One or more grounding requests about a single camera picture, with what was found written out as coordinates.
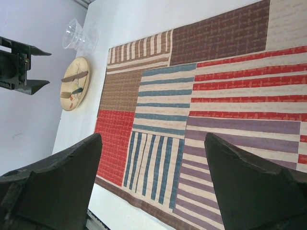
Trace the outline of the clear glass cup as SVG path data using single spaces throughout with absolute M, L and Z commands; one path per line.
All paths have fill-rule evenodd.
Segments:
M 62 47 L 64 49 L 74 49 L 83 56 L 88 56 L 94 52 L 98 36 L 96 29 L 84 31 L 77 19 L 73 19 L 65 29 Z

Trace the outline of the round wooden plate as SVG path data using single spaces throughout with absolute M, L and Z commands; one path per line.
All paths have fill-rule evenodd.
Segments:
M 70 98 L 65 99 L 60 97 L 60 103 L 65 111 L 72 111 L 78 107 L 83 101 L 90 83 L 90 66 L 85 57 L 77 57 L 67 68 L 63 78 L 78 74 L 83 71 L 88 71 L 88 75 L 81 79 L 75 79 L 71 82 L 61 82 L 61 92 L 72 92 L 78 88 L 83 88 L 79 94 L 72 95 Z

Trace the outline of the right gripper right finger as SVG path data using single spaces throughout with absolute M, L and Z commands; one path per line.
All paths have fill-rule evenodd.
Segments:
M 307 174 L 207 133 L 205 152 L 227 230 L 305 230 Z

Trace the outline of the brown wooden knife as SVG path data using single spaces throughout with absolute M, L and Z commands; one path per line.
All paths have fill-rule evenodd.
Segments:
M 83 71 L 83 72 L 80 72 L 78 74 L 65 77 L 65 78 L 61 79 L 61 81 L 62 82 L 71 82 L 71 81 L 74 81 L 75 79 L 81 79 L 83 77 L 86 77 L 88 75 L 88 73 L 89 73 L 88 71 Z

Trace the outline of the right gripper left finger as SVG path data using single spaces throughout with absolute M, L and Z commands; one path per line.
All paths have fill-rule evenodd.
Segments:
M 83 230 L 102 151 L 98 133 L 0 177 L 2 230 Z

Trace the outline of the dark handled fork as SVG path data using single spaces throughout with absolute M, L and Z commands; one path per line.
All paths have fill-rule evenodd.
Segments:
M 72 91 L 72 92 L 61 92 L 60 93 L 60 97 L 61 98 L 65 98 L 65 99 L 68 99 L 68 98 L 70 98 L 72 95 L 75 95 L 75 94 L 79 94 L 79 93 L 81 93 L 83 91 L 83 88 L 78 88 L 78 89 L 76 89 L 76 90 L 74 90 L 74 91 Z

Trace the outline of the patchwork striped placemat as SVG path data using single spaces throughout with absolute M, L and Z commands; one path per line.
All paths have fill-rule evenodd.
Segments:
M 95 183 L 175 229 L 222 230 L 204 140 L 307 170 L 307 3 L 262 0 L 110 48 Z

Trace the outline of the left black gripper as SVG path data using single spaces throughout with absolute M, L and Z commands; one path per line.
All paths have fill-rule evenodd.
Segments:
M 0 37 L 0 46 L 11 51 L 0 51 L 0 86 L 6 89 L 34 95 L 50 82 L 47 80 L 26 80 L 27 71 L 31 68 L 33 56 L 51 56 L 51 53 L 31 46 Z

